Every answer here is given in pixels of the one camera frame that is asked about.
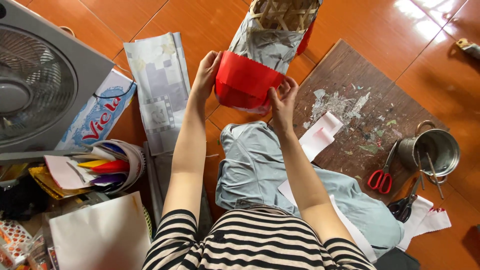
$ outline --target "hand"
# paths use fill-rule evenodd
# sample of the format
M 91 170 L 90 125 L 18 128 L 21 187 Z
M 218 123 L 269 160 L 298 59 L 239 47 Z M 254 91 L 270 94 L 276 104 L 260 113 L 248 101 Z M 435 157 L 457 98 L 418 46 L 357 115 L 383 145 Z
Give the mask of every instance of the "hand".
M 281 98 L 276 95 L 275 88 L 268 89 L 268 98 L 272 105 L 274 129 L 277 136 L 293 132 L 293 106 L 299 86 L 294 79 L 285 77 L 278 87 Z
M 197 76 L 192 86 L 194 97 L 207 100 L 215 84 L 215 77 L 222 61 L 223 52 L 210 51 L 198 66 Z

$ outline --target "light blue pants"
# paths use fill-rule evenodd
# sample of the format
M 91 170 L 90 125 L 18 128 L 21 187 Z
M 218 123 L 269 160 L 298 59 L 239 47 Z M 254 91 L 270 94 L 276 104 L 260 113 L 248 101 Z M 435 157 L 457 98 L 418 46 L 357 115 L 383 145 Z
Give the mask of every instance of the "light blue pants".
M 226 157 L 219 165 L 217 205 L 234 209 L 237 199 L 242 198 L 300 217 L 298 208 L 277 189 L 287 179 L 287 172 L 278 138 L 265 122 L 229 124 L 220 140 Z M 354 178 L 313 167 L 327 192 L 335 196 L 340 211 L 372 245 L 377 258 L 400 243 L 403 223 L 392 216 L 383 202 L 363 193 Z

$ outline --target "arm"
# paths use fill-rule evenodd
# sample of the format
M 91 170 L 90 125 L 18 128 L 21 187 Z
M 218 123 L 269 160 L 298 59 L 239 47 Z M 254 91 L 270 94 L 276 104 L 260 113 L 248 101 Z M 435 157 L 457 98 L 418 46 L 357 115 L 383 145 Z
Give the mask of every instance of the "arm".
M 286 77 L 278 90 L 282 99 L 278 99 L 271 87 L 268 95 L 272 103 L 275 133 L 282 149 L 293 197 L 297 202 L 300 215 L 317 233 L 320 241 L 340 237 L 354 243 L 350 233 L 343 225 L 330 202 L 325 187 L 317 176 L 293 131 L 293 108 L 299 86 L 290 77 Z
M 205 102 L 212 92 L 223 53 L 209 52 L 200 62 L 173 151 L 172 174 L 162 216 L 177 209 L 192 212 L 198 222 L 205 166 Z

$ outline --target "wooden board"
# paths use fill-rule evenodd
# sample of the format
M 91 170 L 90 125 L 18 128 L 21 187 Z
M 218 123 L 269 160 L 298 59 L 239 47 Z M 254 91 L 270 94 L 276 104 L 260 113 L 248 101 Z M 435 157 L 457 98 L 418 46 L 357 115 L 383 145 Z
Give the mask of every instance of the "wooden board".
M 327 111 L 344 126 L 313 162 L 355 177 L 363 192 L 386 204 L 413 174 L 403 168 L 396 156 L 390 168 L 391 191 L 380 194 L 367 186 L 370 175 L 383 168 L 393 143 L 401 137 L 412 137 L 424 120 L 446 130 L 445 125 L 343 40 L 335 44 L 299 88 L 293 113 L 298 138 Z

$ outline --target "fan grille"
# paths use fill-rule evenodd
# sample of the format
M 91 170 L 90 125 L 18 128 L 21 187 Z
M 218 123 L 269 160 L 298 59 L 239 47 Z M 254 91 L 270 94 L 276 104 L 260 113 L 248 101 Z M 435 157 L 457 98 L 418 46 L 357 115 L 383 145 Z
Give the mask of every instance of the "fan grille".
M 0 145 L 33 136 L 61 119 L 76 96 L 70 63 L 48 42 L 0 25 L 1 83 L 21 85 L 29 101 L 0 112 Z

